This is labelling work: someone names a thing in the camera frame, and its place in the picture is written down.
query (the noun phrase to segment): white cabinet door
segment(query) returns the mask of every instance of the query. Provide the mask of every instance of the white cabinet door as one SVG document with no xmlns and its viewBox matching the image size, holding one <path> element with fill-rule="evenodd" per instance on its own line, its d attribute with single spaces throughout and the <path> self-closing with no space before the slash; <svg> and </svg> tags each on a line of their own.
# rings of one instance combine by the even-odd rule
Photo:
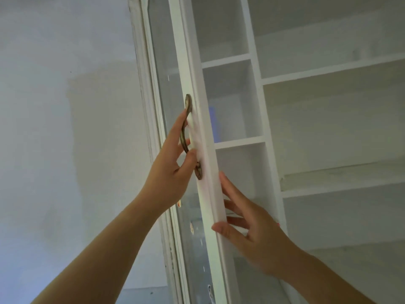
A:
<svg viewBox="0 0 405 304">
<path fill-rule="evenodd" d="M 183 301 L 239 303 L 230 244 L 211 230 L 226 214 L 191 0 L 141 0 L 141 5 L 161 142 L 190 96 L 186 131 L 202 168 L 201 180 L 193 176 L 171 209 Z"/>
</svg>

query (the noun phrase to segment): brass handle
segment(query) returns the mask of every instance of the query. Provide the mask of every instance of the brass handle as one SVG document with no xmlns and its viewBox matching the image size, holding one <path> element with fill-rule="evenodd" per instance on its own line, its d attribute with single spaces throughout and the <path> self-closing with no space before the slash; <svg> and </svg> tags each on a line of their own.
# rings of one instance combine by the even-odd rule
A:
<svg viewBox="0 0 405 304">
<path fill-rule="evenodd" d="M 188 116 L 190 114 L 190 112 L 193 110 L 193 104 L 191 102 L 191 96 L 189 94 L 187 94 L 185 96 L 185 108 L 187 110 L 187 116 Z M 185 142 L 185 134 L 184 134 L 185 126 L 186 126 L 186 121 L 183 122 L 183 127 L 181 128 L 180 142 L 181 142 L 181 146 L 183 146 L 185 153 L 188 153 L 188 147 Z M 194 172 L 197 176 L 197 179 L 201 180 L 203 177 L 203 170 L 201 169 L 201 164 L 199 162 L 197 162 Z"/>
</svg>

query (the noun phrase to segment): white cabinet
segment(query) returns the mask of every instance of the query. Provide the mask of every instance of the white cabinet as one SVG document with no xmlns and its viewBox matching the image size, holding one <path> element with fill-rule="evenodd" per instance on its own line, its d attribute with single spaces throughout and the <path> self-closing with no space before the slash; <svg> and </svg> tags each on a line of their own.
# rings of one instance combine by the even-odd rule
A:
<svg viewBox="0 0 405 304">
<path fill-rule="evenodd" d="M 151 152 L 184 109 L 203 178 L 162 219 L 184 303 L 304 303 L 211 225 L 218 171 L 377 303 L 405 298 L 405 0 L 130 0 Z"/>
</svg>

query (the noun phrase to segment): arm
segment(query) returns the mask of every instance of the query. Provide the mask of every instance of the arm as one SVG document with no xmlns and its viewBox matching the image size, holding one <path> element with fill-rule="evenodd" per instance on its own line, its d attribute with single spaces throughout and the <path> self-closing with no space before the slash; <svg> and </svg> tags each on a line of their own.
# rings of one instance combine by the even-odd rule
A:
<svg viewBox="0 0 405 304">
<path fill-rule="evenodd" d="M 212 229 L 226 237 L 250 263 L 293 286 L 310 304 L 373 304 L 315 257 L 299 249 L 262 207 L 247 199 L 220 173 L 225 208 L 241 217 L 228 217 Z M 248 229 L 246 237 L 232 225 Z"/>
<path fill-rule="evenodd" d="M 180 131 L 185 110 L 156 157 L 139 195 L 32 302 L 112 304 L 117 300 L 146 235 L 184 194 L 196 166 L 190 150 L 181 167 Z"/>
</svg>

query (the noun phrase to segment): door handle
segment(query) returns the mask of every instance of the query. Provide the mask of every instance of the door handle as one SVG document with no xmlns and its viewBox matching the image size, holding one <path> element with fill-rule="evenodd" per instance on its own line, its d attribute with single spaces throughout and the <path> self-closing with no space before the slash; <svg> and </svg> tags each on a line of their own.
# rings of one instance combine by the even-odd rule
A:
<svg viewBox="0 0 405 304">
<path fill-rule="evenodd" d="M 193 110 L 193 103 L 191 102 L 190 94 L 187 94 L 185 96 L 185 108 L 187 110 L 187 116 L 185 118 L 187 118 L 188 115 L 190 114 L 190 112 Z M 180 142 L 181 142 L 181 146 L 183 146 L 184 152 L 188 153 L 188 147 L 187 147 L 187 143 L 185 142 L 185 133 L 184 133 L 186 122 L 187 122 L 187 119 L 184 120 L 183 126 L 181 128 Z M 197 179 L 201 180 L 202 177 L 203 177 L 203 170 L 201 169 L 200 162 L 197 162 L 197 165 L 196 165 L 196 167 L 194 169 L 194 172 L 195 172 L 195 174 L 197 176 Z"/>
</svg>

